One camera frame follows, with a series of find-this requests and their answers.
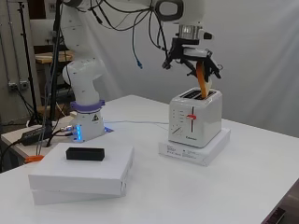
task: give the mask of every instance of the cable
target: cable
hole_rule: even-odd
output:
[[[34,114],[34,111],[33,111],[34,108],[25,100],[24,96],[21,94],[19,89],[17,89],[17,94],[21,97],[21,100],[24,102],[29,115],[32,116]]]
[[[50,137],[50,139],[48,140],[48,143],[46,145],[46,147],[50,147],[50,142],[52,141],[53,137],[69,137],[69,136],[72,136],[73,134],[72,133],[67,133],[65,135],[57,135],[57,133],[61,133],[62,131],[59,130],[55,133],[52,134],[52,136]]]
[[[166,42],[166,38],[165,38],[165,33],[164,33],[164,29],[163,29],[163,26],[162,26],[162,22],[157,14],[156,11],[153,11],[153,13],[155,14],[156,18],[157,18],[157,21],[159,23],[159,27],[160,27],[160,30],[161,30],[161,34],[162,34],[162,40],[163,40],[163,43],[164,43],[164,52],[165,52],[165,58],[168,60],[168,50],[167,50],[167,42]]]
[[[58,103],[56,102],[56,106],[59,109],[59,111],[66,117],[66,114],[64,113],[64,111],[60,108],[60,106],[58,105]]]
[[[129,26],[129,27],[127,27],[127,28],[118,29],[117,27],[115,27],[115,26],[112,25],[112,23],[110,22],[110,20],[109,20],[107,14],[105,13],[105,11],[104,11],[100,6],[99,6],[99,9],[100,9],[102,15],[104,16],[106,22],[108,23],[108,25],[109,25],[113,30],[115,30],[115,31],[122,31],[122,32],[123,32],[123,31],[131,30],[132,28],[134,28],[135,26],[137,26],[140,22],[142,22],[142,21],[147,17],[147,15],[148,15],[149,12],[150,12],[149,9],[147,9],[147,10],[143,10],[142,12],[148,11],[148,13],[147,13],[142,19],[140,19],[140,21],[136,22],[135,24],[133,24],[132,26]]]
[[[158,44],[156,44],[154,41],[153,41],[153,39],[152,39],[152,36],[151,36],[151,18],[152,18],[152,11],[151,11],[151,13],[149,14],[149,25],[148,25],[148,27],[149,27],[149,39],[150,39],[150,41],[151,41],[151,43],[157,48],[157,49],[161,49],[161,46],[159,46]]]
[[[132,51],[133,51],[133,54],[134,54],[135,59],[136,59],[136,61],[137,61],[137,65],[138,65],[138,67],[139,67],[140,69],[143,68],[143,65],[142,65],[142,63],[139,61],[138,56],[137,56],[137,54],[136,54],[136,52],[135,52],[135,27],[136,27],[136,22],[137,22],[139,16],[141,16],[142,13],[144,13],[144,12],[139,12],[139,14],[135,17],[135,19],[134,19],[134,23],[133,23],[133,29],[132,29]]]
[[[159,121],[134,121],[134,120],[120,120],[120,121],[109,121],[109,120],[104,120],[104,123],[169,124],[169,122],[159,122]]]
[[[143,8],[143,9],[138,9],[138,10],[133,10],[133,11],[127,11],[127,10],[122,10],[122,9],[113,7],[107,0],[103,0],[103,2],[105,2],[109,7],[113,8],[114,10],[122,12],[122,13],[136,13],[136,12],[144,12],[144,11],[151,10],[151,7],[148,7],[148,8]]]
[[[50,147],[50,141],[53,139],[53,137],[54,137],[57,133],[61,133],[61,132],[62,132],[61,130],[58,130],[58,131],[54,132],[54,133],[52,134],[52,136],[49,138],[46,147]]]
[[[21,142],[21,139],[19,139],[18,141],[15,141],[14,143],[10,144],[3,152],[1,150],[1,156],[0,156],[0,174],[3,172],[3,159],[4,156],[7,154],[7,152],[9,151],[9,149],[17,144],[19,144]]]
[[[65,59],[65,61],[67,61],[66,51],[64,51],[64,59]],[[70,76],[69,76],[69,72],[68,72],[68,67],[67,67],[67,66],[66,66],[66,73],[67,73],[67,77],[68,77],[68,81],[69,81],[69,88],[68,88],[66,97],[68,97],[69,92],[70,92],[71,89],[72,89],[72,80],[71,80],[71,78],[70,78]],[[59,113],[59,116],[58,116],[58,118],[57,118],[57,122],[56,122],[55,127],[53,128],[53,130],[55,130],[55,129],[57,128],[57,125],[58,125],[58,123],[59,123],[59,120],[60,120],[60,118],[61,118],[61,115],[64,113],[63,111],[64,111],[64,109],[65,109],[65,106],[66,106],[66,104],[64,104],[63,108],[61,109],[61,112]]]
[[[53,62],[50,66],[50,71],[51,71],[51,81],[50,81],[50,85],[53,81],[54,75],[53,72],[56,70],[56,66],[58,63],[58,57],[59,56],[59,41],[60,41],[60,28],[61,28],[61,17],[63,15],[63,11],[64,11],[64,4],[62,4],[60,6],[61,2],[59,0],[56,1],[56,18],[55,18],[55,23],[54,23],[54,27],[56,28],[56,42],[54,44],[54,50],[53,50]],[[49,104],[49,100],[50,100],[50,92],[47,92],[48,89],[48,83],[45,84],[45,111],[47,110],[47,106]],[[47,113],[44,113],[43,116],[43,122],[42,122],[42,127],[45,128],[46,127],[46,117],[47,117]],[[42,139],[44,139],[45,136],[45,132],[43,132],[41,135],[39,135],[39,139],[38,139],[38,144],[36,146],[36,155],[40,155],[40,151],[41,151],[41,147],[42,147]]]

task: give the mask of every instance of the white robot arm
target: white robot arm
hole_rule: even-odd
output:
[[[179,24],[177,37],[173,38],[172,48],[167,52],[163,68],[170,69],[173,60],[187,65],[190,75],[197,77],[192,61],[205,66],[205,81],[220,70],[208,50],[189,48],[198,45],[201,38],[211,39],[212,35],[202,31],[201,20],[204,17],[204,0],[117,0],[128,4],[139,4],[150,8],[160,21]],[[74,140],[84,142],[105,133],[100,110],[103,102],[95,90],[93,81],[106,72],[101,59],[95,57],[89,45],[85,27],[79,17],[80,11],[88,11],[100,4],[110,4],[108,0],[62,0],[64,12],[61,29],[65,44],[75,54],[75,60],[64,69],[64,80],[73,88],[76,102],[73,107],[77,117],[72,121],[77,134]]]

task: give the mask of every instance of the black cable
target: black cable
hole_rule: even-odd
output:
[[[65,61],[67,61],[66,51],[64,51],[64,59],[65,59]],[[67,91],[67,94],[66,94],[66,98],[68,97],[69,92],[70,92],[71,89],[72,89],[72,80],[71,80],[71,78],[70,78],[70,76],[69,76],[69,72],[68,72],[68,67],[67,67],[67,66],[66,66],[66,73],[67,73],[67,76],[68,76],[69,88],[68,88],[68,91]],[[65,106],[66,106],[66,103],[64,104],[62,110],[61,110],[60,113],[59,113],[59,116],[58,116],[58,118],[57,118],[57,122],[56,122],[55,127],[53,128],[53,130],[55,130],[55,129],[57,128],[57,125],[58,125],[58,123],[59,123],[59,120],[60,120],[60,118],[61,118],[61,116],[62,116],[62,114],[63,114],[63,111],[64,111],[64,109],[65,109]]]
[[[157,45],[160,46],[160,36],[161,36],[161,29],[159,28],[158,34],[157,34]]]
[[[122,13],[136,13],[136,12],[144,12],[144,11],[148,11],[151,10],[151,7],[148,8],[143,8],[143,9],[138,9],[138,10],[133,10],[133,11],[128,11],[128,10],[122,10],[122,9],[118,9],[116,7],[113,7],[107,0],[103,0],[109,7],[113,8],[116,11],[122,12]]]
[[[53,137],[69,137],[69,136],[72,136],[73,134],[72,133],[67,133],[65,135],[57,135],[57,133],[60,133],[61,131],[57,131],[55,133],[52,134],[52,136],[50,137],[50,139],[48,140],[48,143],[46,145],[46,147],[50,147],[50,142],[52,141]]]
[[[54,132],[54,133],[52,134],[52,136],[49,138],[46,147],[50,147],[50,141],[53,139],[53,137],[54,137],[57,133],[61,133],[61,132],[62,132],[61,130],[58,130],[58,131]]]
[[[57,79],[55,80],[54,76],[57,73],[57,63],[59,61],[59,42],[60,42],[60,28],[61,28],[61,17],[63,16],[63,11],[64,11],[64,5],[62,5],[60,7],[60,5],[62,5],[61,0],[57,0],[56,1],[56,14],[55,14],[55,22],[53,25],[53,31],[56,32],[56,40],[54,42],[53,45],[53,60],[52,60],[52,64],[50,66],[50,74],[51,74],[51,82],[50,85],[52,85],[52,82],[57,81]],[[47,106],[49,104],[49,100],[50,100],[50,92],[49,90],[47,90],[47,84],[45,86],[45,111],[47,109]],[[42,127],[45,128],[46,127],[46,117],[47,114],[45,113],[43,116],[43,122],[42,122]],[[45,135],[45,131],[39,135],[39,139],[38,139],[38,143],[36,146],[36,155],[40,155],[40,151],[41,151],[41,145],[42,145],[42,141],[44,139],[44,135]]]
[[[142,21],[148,16],[148,14],[150,13],[150,10],[149,10],[149,9],[147,9],[147,10],[142,10],[141,12],[148,11],[148,13],[147,13],[143,18],[141,18],[138,22],[136,22],[135,24],[133,24],[132,26],[129,26],[129,27],[127,27],[127,28],[118,29],[117,27],[115,27],[115,26],[112,25],[112,23],[110,22],[110,20],[109,20],[107,14],[105,13],[105,11],[104,11],[100,6],[99,6],[99,9],[100,9],[102,15],[104,16],[106,22],[108,23],[108,25],[109,25],[113,30],[115,30],[115,31],[122,31],[122,32],[123,32],[123,31],[128,31],[128,30],[133,29],[133,28],[134,28],[135,26],[137,26],[140,22],[142,22]]]
[[[75,9],[77,10],[77,11],[79,11],[79,12],[86,12],[86,11],[83,11],[83,10],[81,10],[81,9],[79,9],[78,7],[75,7]]]
[[[156,15],[156,18],[157,18],[158,23],[159,23],[159,27],[160,27],[161,35],[162,35],[162,40],[163,40],[163,44],[164,44],[165,58],[168,60],[167,42],[166,42],[166,37],[165,37],[164,29],[163,29],[163,26],[162,26],[162,22],[161,22],[161,20],[158,16],[157,12],[153,11],[153,13]]]
[[[24,102],[27,111],[29,112],[30,115],[34,114],[34,108],[25,100],[24,96],[21,94],[19,89],[16,89],[17,94],[20,96],[21,100]]]
[[[152,39],[152,36],[151,36],[151,18],[152,18],[152,11],[151,11],[151,13],[149,14],[149,25],[148,25],[148,27],[149,27],[149,39],[150,39],[150,41],[151,41],[151,43],[157,48],[157,49],[161,49],[161,46],[159,46],[158,44],[156,44],[154,41],[153,41],[153,39]]]
[[[6,147],[6,149],[2,152],[1,150],[1,156],[0,156],[0,174],[3,172],[3,159],[4,156],[7,154],[7,152],[9,151],[9,149],[17,144],[19,144],[21,142],[21,139],[19,139],[18,141],[15,141],[14,143],[10,144],[8,147]]]

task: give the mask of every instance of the gray wall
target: gray wall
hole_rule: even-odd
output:
[[[25,117],[28,117],[28,113],[24,104],[20,97],[16,93],[11,93],[7,88],[7,73],[10,81],[19,83],[20,79],[18,73],[20,72],[21,80],[28,80],[28,70],[27,70],[27,62],[24,50],[23,39],[21,36],[21,17],[20,13],[17,11],[19,8],[19,1],[8,1],[8,7],[11,16],[11,27],[13,36],[10,32],[9,27],[9,18],[7,11],[7,1],[0,0],[0,29],[1,36],[3,42],[3,48],[0,46],[0,116],[3,123],[10,122],[11,120],[18,120]],[[36,64],[35,64],[35,55],[34,49],[31,44],[31,31],[30,31],[30,23],[29,23],[29,14],[28,14],[28,6],[25,3],[25,23],[26,23],[26,31],[27,31],[27,39],[30,51],[30,59],[32,65],[32,72],[35,81],[35,89],[36,89],[36,99],[37,103],[40,104],[40,94],[39,88],[37,85],[36,79]],[[15,42],[17,59],[14,53],[13,48],[13,40]],[[7,58],[7,73],[5,69],[5,60],[4,55]],[[23,92],[26,100],[32,104],[31,93],[28,89]]]
[[[109,15],[114,24],[123,16],[112,11]],[[136,94],[169,103],[198,85],[176,63],[170,71],[162,69],[164,55],[151,45],[147,21],[136,28],[135,48],[144,66],[141,70],[132,53],[132,31],[111,31],[97,24],[93,15],[83,17],[90,22],[94,49],[107,64],[109,75],[96,81],[103,95]],[[123,26],[130,24],[132,18]],[[170,43],[178,27],[164,27]],[[224,66],[223,79],[214,78],[214,88],[224,97],[223,116],[298,137],[299,1],[206,0],[204,27],[216,38],[203,41],[200,48],[211,49]]]

